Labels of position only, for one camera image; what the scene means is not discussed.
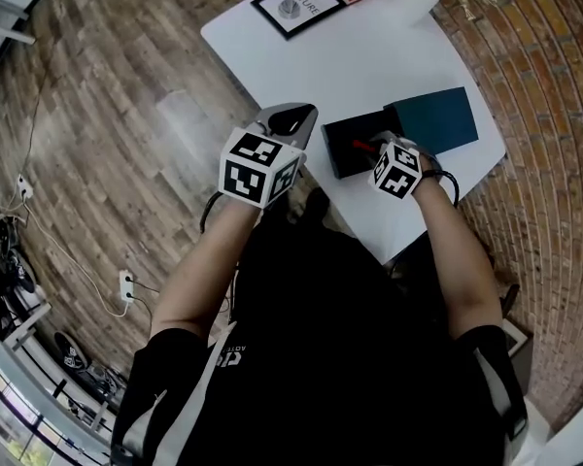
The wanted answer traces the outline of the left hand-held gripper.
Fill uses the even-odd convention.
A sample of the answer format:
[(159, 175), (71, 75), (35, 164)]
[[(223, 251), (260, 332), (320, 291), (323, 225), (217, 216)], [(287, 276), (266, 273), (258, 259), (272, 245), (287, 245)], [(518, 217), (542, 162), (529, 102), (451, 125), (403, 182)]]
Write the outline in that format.
[(234, 128), (221, 154), (219, 192), (262, 210), (270, 206), (292, 187), (305, 163), (317, 117), (312, 104), (285, 103)]

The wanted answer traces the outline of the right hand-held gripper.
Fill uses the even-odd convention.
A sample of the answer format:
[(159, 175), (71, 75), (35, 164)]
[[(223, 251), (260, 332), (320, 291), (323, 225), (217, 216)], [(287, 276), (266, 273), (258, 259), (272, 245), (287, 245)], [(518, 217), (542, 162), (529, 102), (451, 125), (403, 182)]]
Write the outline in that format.
[(379, 157), (368, 182), (376, 191), (392, 197), (407, 197), (422, 178), (420, 152), (410, 140), (384, 131), (369, 139)]

